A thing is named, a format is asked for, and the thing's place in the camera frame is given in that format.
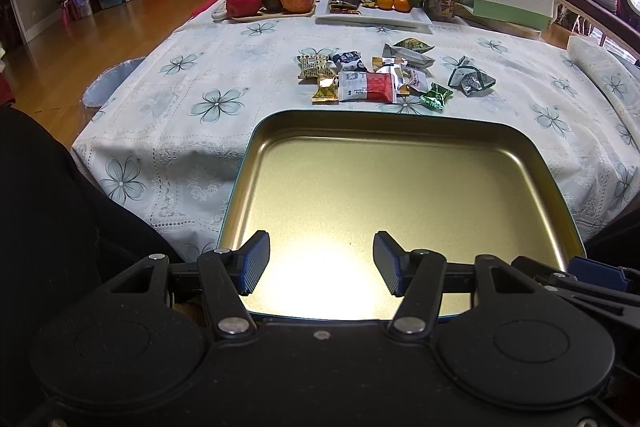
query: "metal bolt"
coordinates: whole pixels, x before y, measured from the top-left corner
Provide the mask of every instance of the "metal bolt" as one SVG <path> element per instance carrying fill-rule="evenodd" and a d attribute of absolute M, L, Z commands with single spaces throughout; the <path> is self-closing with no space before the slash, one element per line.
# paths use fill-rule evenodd
<path fill-rule="evenodd" d="M 242 317 L 225 317 L 220 320 L 218 327 L 225 333 L 237 335 L 249 329 L 249 321 Z"/>
<path fill-rule="evenodd" d="M 575 427 L 598 427 L 598 422 L 593 418 L 583 418 Z"/>
<path fill-rule="evenodd" d="M 426 327 L 426 322 L 418 317 L 400 317 L 394 320 L 394 328 L 409 335 L 412 333 L 420 333 L 424 331 Z"/>
<path fill-rule="evenodd" d="M 329 333 L 329 331 L 318 330 L 314 332 L 314 337 L 319 341 L 326 341 L 331 338 L 331 333 Z"/>

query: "wooden floor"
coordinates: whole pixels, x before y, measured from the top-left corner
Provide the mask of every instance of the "wooden floor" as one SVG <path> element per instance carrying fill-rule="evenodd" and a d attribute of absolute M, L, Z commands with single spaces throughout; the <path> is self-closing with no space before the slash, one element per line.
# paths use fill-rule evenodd
<path fill-rule="evenodd" d="M 3 60 L 15 107 L 70 147 L 84 125 L 79 100 L 102 71 L 148 55 L 206 0 L 139 0 L 50 26 Z"/>

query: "purple sofa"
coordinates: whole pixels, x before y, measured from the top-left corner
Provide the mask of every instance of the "purple sofa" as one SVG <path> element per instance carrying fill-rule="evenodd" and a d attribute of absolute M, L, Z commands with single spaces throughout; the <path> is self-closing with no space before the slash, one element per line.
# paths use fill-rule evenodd
<path fill-rule="evenodd" d="M 611 12 L 593 0 L 556 0 L 599 28 L 606 38 L 613 39 L 636 58 L 640 57 L 640 12 L 631 0 L 618 0 L 618 9 Z"/>

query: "red and white snack packet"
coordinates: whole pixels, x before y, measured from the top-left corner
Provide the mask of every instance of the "red and white snack packet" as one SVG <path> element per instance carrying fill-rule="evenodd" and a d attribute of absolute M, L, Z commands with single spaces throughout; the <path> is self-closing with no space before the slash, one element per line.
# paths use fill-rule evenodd
<path fill-rule="evenodd" d="M 389 73 L 341 71 L 338 97 L 341 102 L 368 100 L 369 102 L 396 102 L 396 89 Z"/>

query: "red apple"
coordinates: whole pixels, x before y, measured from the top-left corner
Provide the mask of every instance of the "red apple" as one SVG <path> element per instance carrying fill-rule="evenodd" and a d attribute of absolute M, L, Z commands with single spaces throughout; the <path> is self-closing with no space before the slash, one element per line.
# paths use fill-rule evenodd
<path fill-rule="evenodd" d="M 258 13 L 262 0 L 226 0 L 226 12 L 232 17 L 249 17 Z"/>

